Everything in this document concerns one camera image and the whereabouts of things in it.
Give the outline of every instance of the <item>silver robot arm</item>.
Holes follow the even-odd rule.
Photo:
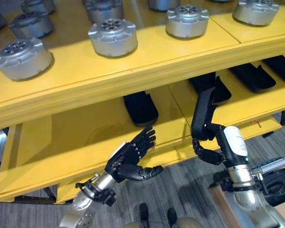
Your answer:
[[[230,167],[228,172],[233,188],[238,190],[233,192],[235,202],[249,215],[257,228],[285,228],[285,219],[266,201],[260,189],[255,188],[255,180],[247,165]]]
[[[155,131],[145,128],[131,142],[124,143],[109,159],[104,173],[95,175],[85,183],[77,183],[80,192],[75,196],[59,228],[90,228],[95,214],[106,204],[112,206],[115,199],[113,186],[125,179],[143,181],[162,172],[162,166],[143,168],[137,163],[154,146]]]
[[[263,192],[259,189],[256,179],[252,177],[248,166],[248,154],[245,142],[237,127],[219,127],[220,133],[216,134],[220,146],[223,145],[222,154],[219,154],[233,182],[232,190],[237,205],[245,211],[257,228],[285,228],[285,219],[266,201]],[[196,151],[201,148],[196,144]],[[258,181],[263,177],[259,173]]]
[[[248,153],[240,130],[234,126],[212,124],[216,105],[213,104],[215,87],[199,94],[191,124],[192,144],[198,157],[210,164],[223,163],[233,182],[231,192],[238,206],[245,211],[257,228],[285,228],[285,219],[267,203],[261,189],[264,187],[261,173],[252,177],[248,167]],[[199,140],[217,139],[222,152],[204,149]]]

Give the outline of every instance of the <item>black shoe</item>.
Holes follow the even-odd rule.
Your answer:
[[[170,208],[168,210],[167,218],[168,218],[168,222],[169,222],[170,227],[172,227],[177,221],[177,214],[173,208]]]
[[[144,228],[149,228],[149,211],[148,206],[145,203],[139,205],[139,215],[141,217],[141,223]]]

